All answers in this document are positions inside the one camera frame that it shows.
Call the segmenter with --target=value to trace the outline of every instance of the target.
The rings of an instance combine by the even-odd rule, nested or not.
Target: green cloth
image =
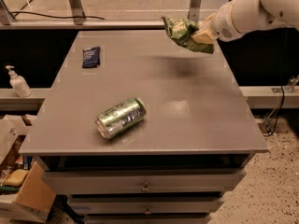
[[[191,39],[191,35],[199,31],[199,25],[196,22],[167,17],[163,17],[163,20],[167,35],[179,46],[194,52],[213,54],[214,44],[196,43]]]

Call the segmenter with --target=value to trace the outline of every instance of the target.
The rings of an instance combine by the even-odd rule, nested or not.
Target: speckled floor
[[[260,112],[255,117],[261,123]],[[274,135],[265,139],[269,152],[250,161],[247,175],[225,193],[209,224],[299,224],[299,111],[285,110]],[[55,202],[47,223],[74,223],[59,206]],[[0,223],[30,222],[0,218]]]

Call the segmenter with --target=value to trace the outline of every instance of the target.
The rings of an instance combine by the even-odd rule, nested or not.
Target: drawer handle
[[[143,193],[149,193],[150,192],[150,188],[148,187],[147,183],[144,184],[144,188],[142,188],[141,191]]]
[[[144,212],[144,214],[148,216],[151,214],[151,211],[147,208],[147,210]]]

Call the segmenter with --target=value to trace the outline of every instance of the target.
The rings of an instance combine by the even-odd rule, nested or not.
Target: soda can
[[[142,120],[146,113],[142,101],[131,98],[99,114],[95,123],[100,134],[110,139]]]

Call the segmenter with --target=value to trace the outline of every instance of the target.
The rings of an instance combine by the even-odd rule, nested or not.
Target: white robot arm
[[[201,32],[232,41],[248,32],[289,26],[299,30],[299,0],[232,0],[202,23]]]

